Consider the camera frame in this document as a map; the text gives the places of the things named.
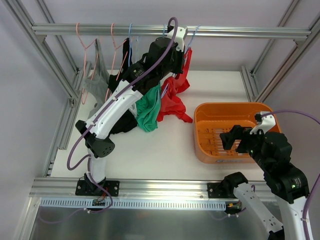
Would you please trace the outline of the blue hanger of green top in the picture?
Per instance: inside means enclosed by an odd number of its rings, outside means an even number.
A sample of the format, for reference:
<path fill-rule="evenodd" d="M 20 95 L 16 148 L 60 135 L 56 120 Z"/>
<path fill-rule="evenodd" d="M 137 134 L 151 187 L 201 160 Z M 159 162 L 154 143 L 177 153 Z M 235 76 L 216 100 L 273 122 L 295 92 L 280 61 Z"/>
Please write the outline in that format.
<path fill-rule="evenodd" d="M 164 25 L 163 25 L 163 31 L 162 31 L 162 37 L 165 37 L 166 29 L 167 29 L 167 26 L 164 24 Z M 165 94 L 166 94 L 167 91 L 168 91 L 168 83 L 167 83 L 167 84 L 163 84 L 162 86 L 163 86 L 164 88 L 163 88 L 163 90 L 161 91 L 161 95 L 160 95 L 160 98 L 161 98 L 161 99 L 165 96 Z"/>

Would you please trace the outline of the blue hanger of red top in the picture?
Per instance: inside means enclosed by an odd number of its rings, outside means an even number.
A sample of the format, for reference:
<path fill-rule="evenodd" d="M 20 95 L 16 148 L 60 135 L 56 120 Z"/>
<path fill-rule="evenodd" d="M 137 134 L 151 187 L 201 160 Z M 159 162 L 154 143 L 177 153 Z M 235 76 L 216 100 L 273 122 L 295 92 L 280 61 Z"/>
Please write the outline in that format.
<path fill-rule="evenodd" d="M 193 32 L 193 34 L 192 34 L 192 37 L 191 37 L 189 43 L 187 44 L 187 46 L 186 46 L 186 48 L 185 48 L 185 50 L 184 50 L 184 54 L 186 54 L 186 53 L 188 52 L 189 48 L 191 47 L 191 44 L 192 44 L 192 42 L 193 42 L 193 40 L 194 40 L 194 38 L 195 38 L 195 35 L 196 35 L 196 33 L 198 32 L 198 30 L 199 30 L 200 27 L 201 27 L 201 25 L 199 24 L 199 25 L 196 27 L 196 29 L 194 30 L 194 32 Z"/>

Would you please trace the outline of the red tank top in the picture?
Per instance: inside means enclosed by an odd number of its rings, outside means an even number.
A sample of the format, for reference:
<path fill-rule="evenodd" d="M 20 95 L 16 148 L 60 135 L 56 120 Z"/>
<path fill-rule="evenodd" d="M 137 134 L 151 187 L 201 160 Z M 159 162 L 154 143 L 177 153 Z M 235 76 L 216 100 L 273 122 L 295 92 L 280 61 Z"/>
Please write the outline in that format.
<path fill-rule="evenodd" d="M 183 73 L 178 74 L 176 77 L 168 77 L 161 87 L 162 92 L 164 93 L 165 89 L 166 92 L 161 98 L 161 107 L 156 119 L 158 122 L 162 122 L 164 117 L 168 115 L 175 115 L 185 123 L 193 122 L 193 119 L 186 114 L 186 106 L 178 96 L 178 94 L 183 93 L 190 87 L 187 76 L 190 69 L 192 53 L 193 50 L 189 47 L 184 55 L 186 62 L 182 68 Z"/>

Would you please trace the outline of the blue hanger of white top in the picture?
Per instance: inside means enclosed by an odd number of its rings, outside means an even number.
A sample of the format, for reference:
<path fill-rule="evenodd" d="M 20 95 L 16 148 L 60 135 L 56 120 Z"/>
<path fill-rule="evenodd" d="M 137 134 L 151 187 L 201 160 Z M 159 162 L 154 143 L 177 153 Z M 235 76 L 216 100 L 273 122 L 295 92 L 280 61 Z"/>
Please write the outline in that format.
<path fill-rule="evenodd" d="M 129 67 L 132 64 L 136 63 L 139 57 L 140 36 L 138 35 L 136 37 L 133 37 L 132 28 L 133 28 L 133 23 L 130 23 L 129 29 L 128 29 L 128 38 L 129 38 L 128 66 Z"/>

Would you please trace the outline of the green tank top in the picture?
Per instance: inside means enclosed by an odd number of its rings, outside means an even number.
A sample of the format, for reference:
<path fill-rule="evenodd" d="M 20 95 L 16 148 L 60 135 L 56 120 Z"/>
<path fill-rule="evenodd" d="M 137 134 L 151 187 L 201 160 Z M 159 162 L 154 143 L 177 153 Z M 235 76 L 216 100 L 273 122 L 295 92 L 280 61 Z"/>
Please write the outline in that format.
<path fill-rule="evenodd" d="M 157 117 L 161 109 L 161 85 L 151 88 L 136 102 L 138 126 L 145 132 L 158 128 Z"/>

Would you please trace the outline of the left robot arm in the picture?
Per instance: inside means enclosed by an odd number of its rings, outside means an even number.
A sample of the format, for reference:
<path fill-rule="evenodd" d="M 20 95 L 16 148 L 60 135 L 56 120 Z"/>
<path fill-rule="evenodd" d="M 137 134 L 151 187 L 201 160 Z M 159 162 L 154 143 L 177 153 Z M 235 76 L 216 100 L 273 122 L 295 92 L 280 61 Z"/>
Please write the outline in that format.
<path fill-rule="evenodd" d="M 115 148 L 110 134 L 115 124 L 129 108 L 147 94 L 169 73 L 183 71 L 185 40 L 183 37 L 158 37 L 147 53 L 123 73 L 109 99 L 87 121 L 79 120 L 75 127 L 85 140 L 89 170 L 77 182 L 77 196 L 100 196 L 104 190 L 113 192 L 115 181 L 105 174 L 106 156 Z"/>

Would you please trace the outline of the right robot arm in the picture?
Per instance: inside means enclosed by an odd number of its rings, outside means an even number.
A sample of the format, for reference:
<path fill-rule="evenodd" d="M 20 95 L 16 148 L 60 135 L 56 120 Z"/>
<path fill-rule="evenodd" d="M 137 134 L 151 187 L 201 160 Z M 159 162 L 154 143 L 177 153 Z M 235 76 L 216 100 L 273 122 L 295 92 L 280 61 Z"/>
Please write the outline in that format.
<path fill-rule="evenodd" d="M 281 221 L 257 197 L 241 172 L 227 175 L 218 189 L 228 198 L 240 200 L 245 210 L 259 224 L 267 240 L 311 240 L 308 202 L 311 199 L 305 174 L 291 164 L 292 146 L 283 133 L 234 125 L 219 135 L 224 150 L 239 141 L 237 153 L 249 154 L 263 171 L 266 185 L 274 194 Z"/>

